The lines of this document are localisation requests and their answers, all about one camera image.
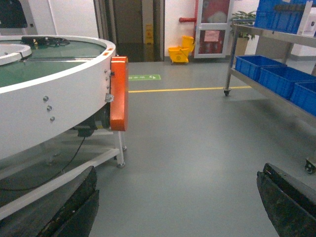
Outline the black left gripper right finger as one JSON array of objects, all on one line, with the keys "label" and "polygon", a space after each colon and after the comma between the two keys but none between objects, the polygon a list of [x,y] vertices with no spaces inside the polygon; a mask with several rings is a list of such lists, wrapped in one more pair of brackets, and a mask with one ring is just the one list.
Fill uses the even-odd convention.
[{"label": "black left gripper right finger", "polygon": [[257,172],[257,188],[269,220],[280,237],[316,235],[316,191],[266,163]]}]

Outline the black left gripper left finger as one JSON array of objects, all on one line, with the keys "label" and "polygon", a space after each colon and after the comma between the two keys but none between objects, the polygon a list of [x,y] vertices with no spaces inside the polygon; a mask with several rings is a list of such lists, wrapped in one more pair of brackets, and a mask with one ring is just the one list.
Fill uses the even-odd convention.
[{"label": "black left gripper left finger", "polygon": [[93,166],[0,222],[2,237],[87,237],[99,207]]}]

